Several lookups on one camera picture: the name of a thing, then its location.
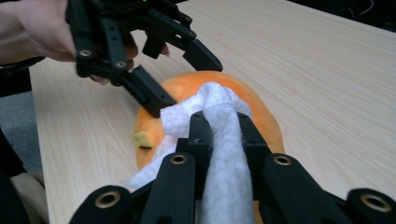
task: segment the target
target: pumpkin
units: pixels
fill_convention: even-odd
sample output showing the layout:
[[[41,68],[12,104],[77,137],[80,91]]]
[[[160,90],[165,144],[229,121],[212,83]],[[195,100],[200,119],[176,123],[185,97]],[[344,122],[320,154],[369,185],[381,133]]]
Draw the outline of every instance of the pumpkin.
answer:
[[[252,120],[272,152],[284,153],[283,140],[276,119],[265,106],[260,96],[242,81],[214,71],[201,71],[181,74],[165,80],[161,85],[179,103],[193,96],[206,82],[213,81],[232,89],[250,107]],[[131,141],[136,148],[136,161],[139,169],[148,164],[157,146],[164,138],[161,118],[152,117],[147,110],[140,108],[136,115],[135,134]],[[262,223],[258,202],[254,203],[254,216]]]

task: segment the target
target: gray carpet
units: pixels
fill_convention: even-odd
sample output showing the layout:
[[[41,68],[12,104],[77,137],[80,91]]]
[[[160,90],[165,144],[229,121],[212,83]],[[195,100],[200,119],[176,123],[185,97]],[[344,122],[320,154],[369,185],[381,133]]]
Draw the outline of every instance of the gray carpet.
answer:
[[[0,98],[0,126],[27,172],[41,170],[31,91]]]

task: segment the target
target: white tissue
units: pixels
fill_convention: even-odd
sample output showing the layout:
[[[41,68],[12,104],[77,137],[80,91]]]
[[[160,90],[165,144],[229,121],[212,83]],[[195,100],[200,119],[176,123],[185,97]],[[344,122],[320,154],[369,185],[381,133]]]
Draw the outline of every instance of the white tissue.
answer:
[[[194,96],[161,111],[165,138],[152,162],[126,184],[138,189],[155,179],[163,158],[175,152],[177,139],[188,137],[191,115],[201,110],[214,134],[214,148],[197,219],[203,224],[254,223],[250,171],[236,114],[251,117],[251,112],[231,89],[215,82],[204,84]]]

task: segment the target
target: wooden table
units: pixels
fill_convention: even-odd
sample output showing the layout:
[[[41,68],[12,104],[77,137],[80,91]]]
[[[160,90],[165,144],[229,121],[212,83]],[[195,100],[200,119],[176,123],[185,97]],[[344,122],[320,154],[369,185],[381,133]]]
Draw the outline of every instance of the wooden table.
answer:
[[[277,118],[286,152],[327,191],[371,188],[396,199],[396,34],[286,1],[191,0],[192,30]],[[139,48],[144,33],[134,32]],[[171,48],[140,54],[158,81],[193,71]],[[93,190],[136,172],[139,104],[123,88],[76,75],[72,63],[32,67],[51,223],[66,223]]]

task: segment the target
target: orange pumpkin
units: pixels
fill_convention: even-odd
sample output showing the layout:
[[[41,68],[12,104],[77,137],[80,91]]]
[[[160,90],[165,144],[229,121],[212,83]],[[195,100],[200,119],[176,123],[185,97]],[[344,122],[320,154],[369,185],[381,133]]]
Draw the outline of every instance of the orange pumpkin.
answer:
[[[271,151],[284,153],[282,135],[276,119],[260,96],[242,81],[220,72],[203,71],[171,77],[165,80],[162,86],[179,103],[194,95],[203,84],[209,81],[232,89],[244,100],[250,107],[255,126]],[[157,146],[164,138],[161,119],[152,117],[144,108],[141,108],[136,116],[134,132],[131,141],[135,143],[137,167],[141,169],[151,161]],[[254,207],[256,222],[262,223],[257,202]]]

